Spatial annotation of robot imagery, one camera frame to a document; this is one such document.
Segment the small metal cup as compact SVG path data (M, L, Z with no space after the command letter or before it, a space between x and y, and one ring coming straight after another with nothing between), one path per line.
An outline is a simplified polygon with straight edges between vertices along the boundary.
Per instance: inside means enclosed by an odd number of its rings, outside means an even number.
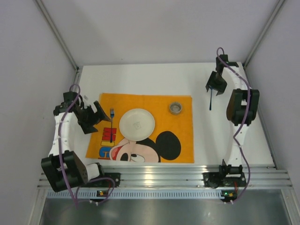
M179 102L172 102L169 105L169 111L172 115L179 115L182 112L182 104Z

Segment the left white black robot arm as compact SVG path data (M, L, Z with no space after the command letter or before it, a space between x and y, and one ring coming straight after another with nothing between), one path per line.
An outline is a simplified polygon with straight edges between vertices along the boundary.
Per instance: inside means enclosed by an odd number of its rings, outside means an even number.
M98 131L95 125L110 121L98 101L91 105L73 91L63 93L63 99L53 111L55 132L52 148L48 157L41 160L42 170L54 192L80 187L104 176L99 163L85 165L77 156L75 133L95 133Z

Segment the orange Mickey Mouse placemat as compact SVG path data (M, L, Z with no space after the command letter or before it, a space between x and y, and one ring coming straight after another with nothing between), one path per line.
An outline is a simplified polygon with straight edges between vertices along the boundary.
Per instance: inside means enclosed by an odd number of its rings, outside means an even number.
M191 96L130 95L103 93L100 105L106 113L114 109L113 136L111 122L96 125L87 148L86 157L111 161L139 163L193 163L194 135ZM182 104L182 112L172 115L169 105ZM142 141L130 141L120 133L119 122L127 111L141 108L155 119L155 129Z

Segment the aluminium frame post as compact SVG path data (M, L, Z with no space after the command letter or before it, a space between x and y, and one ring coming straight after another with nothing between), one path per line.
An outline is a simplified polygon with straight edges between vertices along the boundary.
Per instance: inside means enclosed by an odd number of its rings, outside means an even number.
M44 2L42 0L34 0L34 3L36 4L37 8L39 9L39 11L41 12L41 14L43 15L46 23L48 24L52 34L55 36L55 38L57 39L59 46L61 47L61 49L63 50L65 56L67 57L69 63L71 64L71 66L73 67L73 69L75 71L79 70L79 66L77 65L77 63L74 60L74 57L72 56L69 48L67 47L60 31L58 30L54 20L52 19L51 15L49 14Z
M244 69L247 68L253 57L255 56L258 48L263 43L263 40L267 36L269 30L271 29L272 25L274 24L276 18L280 14L281 10L283 9L286 0L277 0L275 6L271 10L270 15L267 17L266 22L263 24L261 31L259 32L254 44L250 48L249 53L246 56L245 61L243 62Z

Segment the white round plate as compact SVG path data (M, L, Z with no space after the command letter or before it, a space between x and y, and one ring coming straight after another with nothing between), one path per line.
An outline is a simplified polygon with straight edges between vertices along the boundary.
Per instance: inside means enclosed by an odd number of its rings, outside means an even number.
M127 111L119 122L120 133L130 141L142 141L151 136L155 129L153 115L141 108Z

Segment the aluminium mounting rail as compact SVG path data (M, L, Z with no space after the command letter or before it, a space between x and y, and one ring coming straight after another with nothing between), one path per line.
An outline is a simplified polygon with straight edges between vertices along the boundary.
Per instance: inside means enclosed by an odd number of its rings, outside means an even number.
M108 173L120 173L121 188L204 188L203 174L217 172L216 166L201 165L122 165L104 166ZM274 167L250 169L248 189L292 188L286 170Z

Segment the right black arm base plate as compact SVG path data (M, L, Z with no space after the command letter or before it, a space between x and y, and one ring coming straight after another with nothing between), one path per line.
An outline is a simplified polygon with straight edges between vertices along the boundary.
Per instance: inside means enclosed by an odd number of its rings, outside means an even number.
M219 172L205 172L202 175L207 188L245 187L247 183L244 173L221 175Z

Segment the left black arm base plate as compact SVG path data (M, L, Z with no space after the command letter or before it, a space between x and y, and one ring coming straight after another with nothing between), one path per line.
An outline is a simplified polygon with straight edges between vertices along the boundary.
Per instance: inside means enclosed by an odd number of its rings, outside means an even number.
M103 177L99 176L91 179L86 187L89 188L112 188L113 184L115 187L120 185L121 174L118 172L105 173Z

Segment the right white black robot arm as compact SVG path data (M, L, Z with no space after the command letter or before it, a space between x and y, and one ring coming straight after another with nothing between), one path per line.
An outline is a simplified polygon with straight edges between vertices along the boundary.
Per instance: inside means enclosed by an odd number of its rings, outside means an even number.
M252 89L248 81L240 75L240 68L237 62L228 60L227 54L217 54L216 69L211 72L205 85L207 92L216 91L216 95L224 94L227 81L223 73L227 72L233 81L233 90L226 108L226 118L232 128L232 144L227 155L219 166L219 179L226 179L240 175L244 181L242 161L249 167L249 163L243 153L246 134L252 121L255 120L259 103L259 90Z

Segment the blue metallic fork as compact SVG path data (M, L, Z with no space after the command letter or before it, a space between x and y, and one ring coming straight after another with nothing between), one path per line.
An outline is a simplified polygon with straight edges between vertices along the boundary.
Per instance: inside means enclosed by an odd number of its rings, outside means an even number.
M111 117L111 133L110 133L110 143L113 142L113 118L114 118L114 109L110 109L110 117Z

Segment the left aluminium frame post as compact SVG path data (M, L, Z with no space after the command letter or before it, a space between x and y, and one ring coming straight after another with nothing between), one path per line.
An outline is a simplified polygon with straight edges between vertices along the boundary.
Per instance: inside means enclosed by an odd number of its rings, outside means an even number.
M46 23L48 24L52 34L55 36L55 38L57 39L59 46L61 47L61 49L63 50L65 56L67 57L69 63L71 64L71 66L73 67L73 69L75 71L79 70L79 66L77 65L77 63L74 60L74 57L72 56L69 48L67 47L60 31L58 30L54 20L52 19L51 15L49 14L44 2L42 0L34 0L34 3L36 4L37 8L39 9L39 11L41 12L41 14L43 15Z

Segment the blue metallic spoon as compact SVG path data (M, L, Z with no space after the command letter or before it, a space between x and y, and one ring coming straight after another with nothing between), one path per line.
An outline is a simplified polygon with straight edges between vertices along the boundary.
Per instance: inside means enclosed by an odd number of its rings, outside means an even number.
M212 110L212 94L213 94L213 89L210 87L210 104L209 104L209 110Z

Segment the right aluminium frame post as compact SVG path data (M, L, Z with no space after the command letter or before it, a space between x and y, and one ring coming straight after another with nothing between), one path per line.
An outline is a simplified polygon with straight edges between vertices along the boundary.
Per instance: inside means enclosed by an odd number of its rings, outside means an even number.
M246 56L245 61L243 62L244 69L247 68L253 57L255 56L258 48L263 43L263 40L267 36L269 30L271 29L272 25L274 24L276 18L280 14L281 10L283 9L286 0L277 0L275 6L271 10L270 15L267 17L266 22L263 24L261 31L259 32L254 44L250 48L249 53Z

